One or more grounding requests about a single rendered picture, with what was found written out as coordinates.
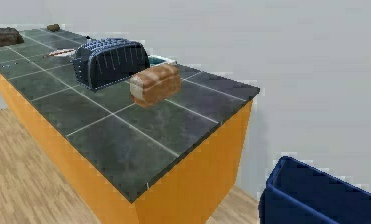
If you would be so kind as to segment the brown bread loaf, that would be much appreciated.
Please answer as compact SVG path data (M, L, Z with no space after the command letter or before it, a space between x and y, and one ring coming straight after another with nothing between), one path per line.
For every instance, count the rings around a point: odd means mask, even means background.
M180 91L179 69L171 64L150 67L133 75L129 86L134 103L143 108L153 106Z

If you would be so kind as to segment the white and teal dish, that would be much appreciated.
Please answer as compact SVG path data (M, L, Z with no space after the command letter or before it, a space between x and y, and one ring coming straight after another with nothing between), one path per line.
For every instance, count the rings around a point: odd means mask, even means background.
M166 58L166 57L163 57L163 56L159 56L159 55L149 55L148 59L149 59L149 63L150 63L151 66L158 66L158 65L161 65L161 64L172 64L172 65L174 65L174 64L177 63L176 60Z

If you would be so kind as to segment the orange counter with tiled top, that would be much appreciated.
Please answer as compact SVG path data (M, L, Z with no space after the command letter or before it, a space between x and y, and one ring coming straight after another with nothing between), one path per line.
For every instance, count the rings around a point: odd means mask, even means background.
M94 40L26 30L0 47L0 93L102 224L206 224L235 183L258 89L181 66L181 89L143 108L129 81L91 91L71 59Z

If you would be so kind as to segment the dark blue toaster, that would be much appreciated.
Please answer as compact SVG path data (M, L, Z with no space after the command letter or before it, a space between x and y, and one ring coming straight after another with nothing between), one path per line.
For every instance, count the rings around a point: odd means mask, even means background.
M71 61L76 80L98 91L150 67L144 46L125 38L91 40L77 48Z

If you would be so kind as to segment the dark blue bin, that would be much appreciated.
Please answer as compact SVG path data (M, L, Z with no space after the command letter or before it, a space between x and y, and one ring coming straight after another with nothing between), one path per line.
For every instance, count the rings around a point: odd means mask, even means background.
M260 224L371 224L371 193L283 156L258 210Z

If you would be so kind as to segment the dark brown lumpy block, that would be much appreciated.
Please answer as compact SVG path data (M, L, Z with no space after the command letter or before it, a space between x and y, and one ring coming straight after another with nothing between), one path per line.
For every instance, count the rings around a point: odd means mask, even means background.
M23 37L15 28L0 28L0 47L22 44L23 42Z

